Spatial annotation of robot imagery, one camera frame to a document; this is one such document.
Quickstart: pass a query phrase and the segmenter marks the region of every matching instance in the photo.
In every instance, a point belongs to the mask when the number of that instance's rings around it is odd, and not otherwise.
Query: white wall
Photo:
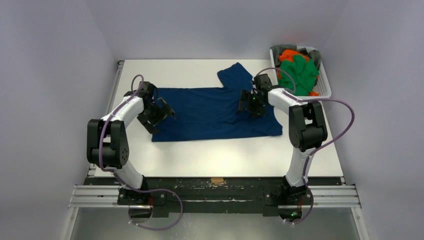
[[[0,239],[59,239],[114,70],[84,1],[0,2]]]
[[[348,0],[86,0],[118,59],[268,59],[322,48]]]
[[[356,111],[336,142],[371,239],[423,239],[424,2],[349,0],[322,55],[333,97]],[[331,131],[348,123],[327,106]]]

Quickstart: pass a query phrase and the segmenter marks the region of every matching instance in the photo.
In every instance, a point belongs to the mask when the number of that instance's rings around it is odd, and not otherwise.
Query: laundry basket
[[[306,48],[308,52],[312,50],[316,50],[315,48],[310,46],[297,46],[298,50],[302,48]],[[274,62],[274,55],[273,55],[272,49],[269,49],[269,54],[271,56],[272,67],[275,68],[276,63]],[[272,73],[274,74],[274,78],[277,79],[277,72],[272,71]],[[313,91],[315,93],[318,93],[319,96],[297,96],[297,97],[300,99],[328,99],[331,97],[330,84],[326,75],[326,71],[324,70],[324,65],[322,61],[321,61],[321,66],[319,67],[318,81],[316,82],[316,85],[313,87]]]

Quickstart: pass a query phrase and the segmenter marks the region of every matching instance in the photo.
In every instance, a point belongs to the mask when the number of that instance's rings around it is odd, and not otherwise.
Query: white table
[[[137,74],[158,88],[222,87],[217,72],[237,62],[252,75],[271,67],[270,60],[257,59],[125,60],[113,107],[130,90],[131,80]],[[146,177],[282,177],[289,169],[293,147],[288,134],[289,117],[279,109],[274,112],[283,126],[282,136],[183,142],[152,142],[152,136],[135,119],[126,129],[129,161]],[[327,141],[331,139],[328,129]],[[94,176],[111,174],[97,168]],[[309,176],[343,176],[333,144],[316,153]]]

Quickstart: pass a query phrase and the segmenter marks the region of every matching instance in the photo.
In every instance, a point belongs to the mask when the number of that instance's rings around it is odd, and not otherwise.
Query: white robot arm
[[[130,150],[128,147],[127,134],[125,129],[137,118],[149,133],[158,133],[155,125],[168,116],[175,117],[174,111],[162,99],[154,99],[156,87],[144,82],[141,89],[131,98],[133,91],[125,94],[122,103],[126,103],[122,108],[119,104],[111,113],[101,119],[92,119],[87,126],[87,159],[90,163],[99,163],[99,144],[102,128],[106,120],[112,115],[109,124],[106,126],[105,137],[102,145],[103,168],[113,170],[124,183],[136,189],[140,189],[143,182],[143,175],[139,173],[131,162],[128,162]]]
[[[254,117],[260,117],[265,114],[267,105],[275,106],[288,115],[288,134],[293,154],[281,193],[284,199],[295,198],[306,191],[305,184],[313,158],[310,153],[327,139],[324,112],[318,101],[302,102],[286,89],[272,85],[267,74],[257,75],[253,78],[253,90],[241,91],[238,111],[246,109]]]

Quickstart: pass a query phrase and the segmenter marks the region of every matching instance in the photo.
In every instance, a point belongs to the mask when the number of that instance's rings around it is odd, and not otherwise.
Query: purple cable
[[[281,70],[281,69],[279,69],[279,68],[277,68],[277,67],[267,67],[267,68],[264,68],[264,69],[260,70],[260,71],[256,74],[256,76],[258,76],[259,74],[261,74],[262,72],[264,72],[264,71],[266,71],[266,70],[271,70],[271,69],[278,70],[278,71],[282,72],[283,74],[287,75],[287,77],[291,80],[291,83],[293,84],[293,91],[292,91],[291,89],[289,89],[289,88],[284,88],[284,89],[285,89],[285,90],[287,90],[287,91],[289,91],[289,92],[290,92],[290,93],[292,93],[292,94],[295,94],[295,93],[296,93],[296,84],[295,84],[295,80],[293,80],[292,76],[290,76],[290,74],[288,74],[288,73],[287,73],[286,71],[284,71],[284,70]]]
[[[310,152],[310,154],[306,157],[306,159],[305,159],[305,164],[304,164],[304,166],[303,166],[303,171],[302,171],[302,177],[303,177],[303,183],[304,183],[304,185],[305,185],[305,187],[306,187],[306,189],[310,192],[310,198],[311,198],[311,205],[310,205],[310,208],[308,209],[308,211],[306,212],[306,214],[299,220],[299,221],[297,221],[297,222],[293,222],[292,224],[293,225],[296,225],[296,224],[299,224],[299,223],[301,223],[301,222],[303,222],[308,216],[309,216],[309,214],[312,212],[312,207],[314,206],[314,195],[312,194],[312,191],[311,191],[311,189],[309,188],[309,186],[308,186],[308,183],[306,182],[306,180],[305,180],[305,178],[306,178],[306,169],[307,169],[307,167],[308,167],[308,163],[309,163],[309,160],[310,160],[310,158],[309,158],[309,156],[312,156],[312,155],[314,155],[315,153],[317,153],[319,150],[321,150],[321,149],[323,149],[323,148],[325,148],[325,147],[327,147],[328,145],[330,145],[330,144],[332,144],[332,143],[334,143],[335,141],[337,141],[339,138],[341,138],[351,127],[352,127],[352,125],[354,124],[354,121],[355,121],[355,111],[354,111],[354,109],[347,103],[347,102],[345,102],[345,101],[343,101],[343,100],[338,100],[338,99],[330,99],[330,98],[312,98],[312,99],[299,99],[299,98],[297,98],[297,97],[295,97],[295,96],[293,96],[293,95],[291,95],[291,94],[288,94],[288,93],[286,93],[286,92],[284,92],[284,95],[286,95],[287,97],[289,97],[289,98],[291,98],[291,99],[293,99],[293,100],[295,100],[295,101],[297,101],[297,102],[301,102],[301,103],[307,103],[307,102],[312,102],[312,101],[327,101],[327,102],[336,102],[336,103],[340,103],[340,104],[343,104],[343,105],[345,105],[349,110],[350,110],[350,113],[351,113],[351,115],[352,115],[352,118],[350,119],[350,122],[349,122],[349,124],[347,125],[347,127],[339,134],[339,135],[337,135],[336,137],[334,137],[332,140],[330,140],[330,141],[328,141],[327,143],[325,143],[324,145],[322,145],[322,146],[320,146],[320,147],[318,147],[318,148],[316,148],[315,150],[313,150],[313,151],[311,151]]]
[[[168,190],[168,189],[164,189],[164,188],[160,188],[160,189],[152,189],[152,190],[140,190],[137,189],[135,187],[132,187],[130,185],[128,185],[124,180],[122,180],[122,178],[120,178],[116,172],[113,169],[106,169],[103,166],[103,138],[105,137],[105,132],[106,132],[106,127],[108,126],[109,122],[111,121],[111,119],[115,116],[115,114],[117,114],[117,112],[125,105],[127,104],[129,101],[131,101],[140,91],[140,89],[142,88],[142,85],[144,83],[144,77],[141,74],[136,75],[131,82],[131,91],[133,88],[133,83],[136,80],[137,77],[141,77],[141,82],[138,85],[137,90],[135,90],[135,92],[124,102],[122,102],[120,105],[118,105],[118,107],[115,108],[115,110],[113,110],[113,112],[109,115],[109,117],[107,118],[107,120],[104,122],[103,128],[101,130],[100,133],[100,143],[98,145],[98,163],[100,165],[100,169],[104,172],[110,172],[113,174],[113,176],[124,186],[126,186],[127,188],[138,192],[138,193],[142,193],[142,194],[148,194],[148,193],[153,193],[153,192],[168,192],[171,193],[173,196],[175,196],[178,201],[179,201],[179,206],[181,207],[181,211],[179,212],[179,216],[178,218],[169,226],[165,226],[165,227],[149,227],[149,226],[144,226],[138,223],[134,223],[133,220],[130,218],[129,221],[130,223],[134,224],[137,227],[143,228],[143,229],[147,229],[147,230],[152,230],[152,231],[163,231],[163,230],[168,230],[170,228],[172,228],[173,226],[175,226],[180,220],[181,217],[183,216],[183,202],[181,201],[181,198],[173,191]]]
[[[152,189],[152,190],[140,190],[137,189],[135,187],[132,187],[128,184],[126,184],[122,178],[120,178],[116,173],[113,173],[113,176],[121,183],[123,184],[125,187],[137,192],[137,193],[141,193],[141,194],[148,194],[148,193],[153,193],[153,192],[168,192],[170,194],[172,194],[173,196],[176,197],[176,199],[178,199],[179,202],[179,207],[180,207],[180,212],[179,212],[179,216],[178,218],[170,225],[168,226],[164,226],[164,227],[150,227],[150,226],[144,226],[141,225],[139,223],[135,223],[133,222],[133,220],[131,219],[130,213],[128,212],[128,218],[129,218],[129,222],[134,224],[137,227],[140,227],[142,229],[147,229],[147,230],[152,230],[152,231],[164,231],[164,230],[168,230],[170,228],[172,228],[173,226],[177,225],[177,223],[181,220],[181,218],[183,217],[183,201],[181,201],[181,198],[173,191],[165,189],[165,188],[158,188],[158,189]]]

